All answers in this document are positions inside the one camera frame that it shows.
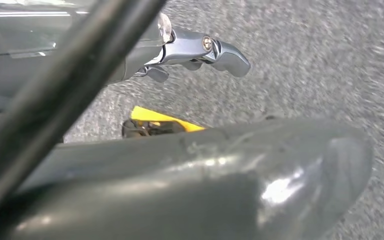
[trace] yellow bodywork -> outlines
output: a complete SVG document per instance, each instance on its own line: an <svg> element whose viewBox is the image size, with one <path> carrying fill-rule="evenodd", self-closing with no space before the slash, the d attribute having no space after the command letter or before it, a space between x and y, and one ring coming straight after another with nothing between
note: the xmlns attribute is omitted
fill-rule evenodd
<svg viewBox="0 0 384 240"><path fill-rule="evenodd" d="M140 106L135 106L133 108L133 111L131 111L131 114L130 114L130 118L133 120L148 121L148 122L176 121L179 124L181 124L184 127L184 129L186 129L186 132L195 132L195 131L200 131L205 129L202 126L198 126L193 123L174 118L172 116L167 116L152 110L148 110Z"/></svg>

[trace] gray pavement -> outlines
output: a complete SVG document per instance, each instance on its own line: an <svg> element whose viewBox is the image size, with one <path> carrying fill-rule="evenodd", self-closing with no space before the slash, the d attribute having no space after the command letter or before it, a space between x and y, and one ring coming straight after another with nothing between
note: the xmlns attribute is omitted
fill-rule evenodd
<svg viewBox="0 0 384 240"><path fill-rule="evenodd" d="M171 0L165 13L235 44L250 74L171 67L164 84L109 86L66 141L119 139L135 105L211 127L279 111L344 121L373 137L376 163L367 191L326 239L384 240L384 0Z"/></svg>

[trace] lever pivot bolt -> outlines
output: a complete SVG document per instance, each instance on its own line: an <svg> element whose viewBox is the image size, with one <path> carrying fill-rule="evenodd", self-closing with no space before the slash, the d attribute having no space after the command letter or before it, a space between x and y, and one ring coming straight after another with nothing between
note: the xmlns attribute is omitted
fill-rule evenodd
<svg viewBox="0 0 384 240"><path fill-rule="evenodd" d="M202 38L202 46L205 51L209 52L213 48L213 41L211 40L211 37L204 36Z"/></svg>

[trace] screw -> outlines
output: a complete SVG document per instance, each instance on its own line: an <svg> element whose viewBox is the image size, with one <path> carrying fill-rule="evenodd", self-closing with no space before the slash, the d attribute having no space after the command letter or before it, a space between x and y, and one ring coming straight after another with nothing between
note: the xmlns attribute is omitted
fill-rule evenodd
<svg viewBox="0 0 384 240"><path fill-rule="evenodd" d="M213 48L213 41L211 40L211 37L204 36L202 39L202 46L205 51L209 52L211 48Z"/></svg>

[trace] black cable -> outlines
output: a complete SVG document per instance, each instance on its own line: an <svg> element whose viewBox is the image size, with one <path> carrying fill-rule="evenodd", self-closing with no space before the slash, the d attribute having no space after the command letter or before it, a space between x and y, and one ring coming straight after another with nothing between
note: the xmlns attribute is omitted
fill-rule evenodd
<svg viewBox="0 0 384 240"><path fill-rule="evenodd" d="M99 1L0 121L0 203L99 93L165 0Z"/></svg>

